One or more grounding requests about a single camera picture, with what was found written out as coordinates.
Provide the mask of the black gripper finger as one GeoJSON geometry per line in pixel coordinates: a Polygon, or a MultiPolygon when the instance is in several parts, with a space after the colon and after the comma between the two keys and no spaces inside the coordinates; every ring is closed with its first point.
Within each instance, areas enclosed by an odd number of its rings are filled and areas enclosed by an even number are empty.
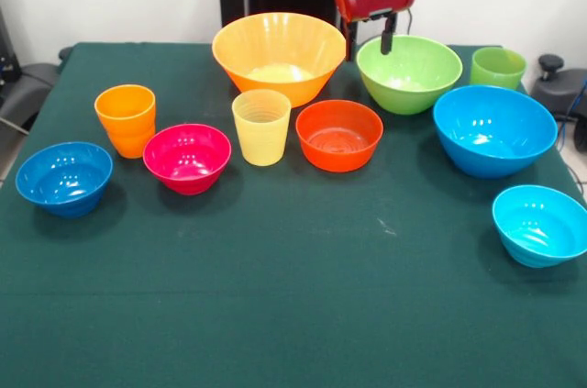
{"type": "Polygon", "coordinates": [[[353,61],[355,56],[357,23],[346,22],[344,25],[344,36],[346,39],[346,61],[353,61]]]}
{"type": "Polygon", "coordinates": [[[395,32],[395,13],[386,15],[385,25],[381,36],[381,54],[388,55],[393,46],[393,34],[395,32]]]}

